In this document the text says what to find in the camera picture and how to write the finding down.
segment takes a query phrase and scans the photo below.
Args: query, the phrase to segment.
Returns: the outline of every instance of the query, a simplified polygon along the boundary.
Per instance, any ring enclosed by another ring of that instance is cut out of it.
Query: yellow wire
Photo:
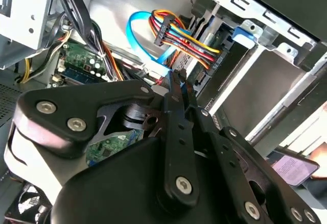
[[[197,58],[195,55],[193,55],[192,53],[189,53],[187,52],[186,50],[184,50],[183,48],[175,45],[175,44],[172,44],[172,43],[169,43],[169,42],[166,42],[166,41],[163,41],[163,43],[167,44],[167,45],[171,45],[171,46],[174,46],[176,47],[177,49],[179,49],[181,52],[184,52],[185,54],[195,58],[198,62],[200,62],[206,69],[209,69],[209,66],[208,64],[206,64],[204,61],[202,61],[201,59]]]
[[[161,13],[161,12],[167,12],[167,13],[173,15],[175,18],[177,18],[177,19],[180,21],[180,23],[181,23],[181,27],[182,27],[183,29],[186,29],[185,25],[183,24],[183,21],[182,21],[178,16],[176,16],[174,12],[171,12],[171,11],[169,11],[169,10],[160,9],[160,10],[156,10],[156,11],[154,12],[154,15],[157,15],[157,13]]]
[[[30,66],[30,62],[27,58],[25,58],[25,74],[20,83],[23,83],[27,79],[27,76],[29,74],[29,66]]]
[[[163,20],[163,17],[162,17],[162,16],[159,16],[159,15],[157,14],[157,11],[154,12],[154,16],[157,17],[157,18],[159,18],[159,19],[161,19],[161,20]],[[211,48],[211,47],[209,47],[209,46],[207,46],[207,45],[201,43],[200,41],[196,40],[196,39],[193,38],[192,36],[190,36],[190,35],[184,33],[184,32],[183,32],[181,29],[179,29],[179,27],[176,26],[175,24],[171,23],[170,26],[171,26],[175,31],[177,31],[179,34],[181,34],[182,36],[184,36],[184,37],[186,37],[186,38],[192,40],[193,42],[197,43],[199,46],[201,46],[201,47],[207,49],[208,51],[211,51],[211,52],[214,52],[214,53],[220,53],[219,50],[217,50],[217,49],[213,49],[213,48]]]

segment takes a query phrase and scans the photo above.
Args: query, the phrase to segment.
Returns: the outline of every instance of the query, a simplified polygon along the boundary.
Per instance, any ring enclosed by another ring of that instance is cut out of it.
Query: screw hole
[[[158,121],[157,117],[151,117],[151,118],[148,118],[147,123],[148,123],[148,125],[153,125],[153,124],[157,123],[157,121]]]
[[[182,145],[185,145],[185,141],[183,139],[179,139],[179,143],[182,144]]]
[[[233,168],[236,167],[236,165],[235,165],[235,163],[234,163],[233,161],[230,161],[229,164],[230,164]]]

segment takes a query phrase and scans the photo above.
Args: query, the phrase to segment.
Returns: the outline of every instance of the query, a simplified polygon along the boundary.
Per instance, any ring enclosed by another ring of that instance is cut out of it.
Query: metal drive bracket
[[[220,6],[231,11],[241,18],[254,18],[270,28],[276,30],[289,40],[296,43],[298,46],[304,46],[308,43],[311,48],[316,45],[316,42],[306,34],[299,31],[297,28],[284,21],[280,17],[270,12],[254,0],[213,0]]]
[[[51,0],[12,0],[10,16],[0,14],[0,34],[39,49]]]

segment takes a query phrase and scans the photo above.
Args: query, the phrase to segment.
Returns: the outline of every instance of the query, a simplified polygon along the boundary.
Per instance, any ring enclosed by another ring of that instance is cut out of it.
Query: gray metal panel
[[[0,34],[38,49],[50,0],[12,0],[10,17],[0,14]]]
[[[223,103],[231,126],[246,136],[305,74],[272,52],[263,52]]]
[[[20,92],[0,84],[0,127],[13,115]]]

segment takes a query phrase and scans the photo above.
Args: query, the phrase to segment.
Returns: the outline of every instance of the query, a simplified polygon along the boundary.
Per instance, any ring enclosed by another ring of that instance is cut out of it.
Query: metal screw
[[[234,137],[236,137],[236,136],[237,136],[236,132],[235,132],[235,131],[233,131],[232,129],[230,129],[230,130],[229,130],[229,132],[230,132],[230,134],[231,134],[232,136],[234,136]]]
[[[201,110],[201,113],[204,115],[204,116],[209,116],[209,113],[208,113],[208,111],[206,111],[206,110],[204,110],[204,109],[202,109]]]
[[[192,192],[192,185],[185,177],[178,177],[176,179],[176,187],[186,195],[189,195]]]
[[[295,208],[292,207],[291,212],[294,215],[295,219],[297,219],[298,221],[303,221],[301,214]]]
[[[313,215],[308,210],[305,210],[305,215],[311,222],[313,222],[313,223],[316,222],[316,219],[313,217]]]
[[[39,102],[36,105],[36,109],[39,112],[45,113],[45,114],[52,114],[52,113],[56,112],[56,110],[57,110],[56,105],[54,105],[51,102],[46,102],[46,101]]]
[[[172,99],[175,100],[176,102],[179,102],[178,97],[175,97],[174,95],[172,96]]]
[[[260,212],[253,203],[245,202],[245,210],[253,219],[260,219]]]
[[[67,122],[68,128],[72,131],[81,132],[86,129],[86,123],[80,118],[70,118]]]
[[[147,88],[145,88],[145,87],[141,87],[141,90],[142,90],[143,92],[145,92],[145,93],[149,93],[149,90],[148,90]]]

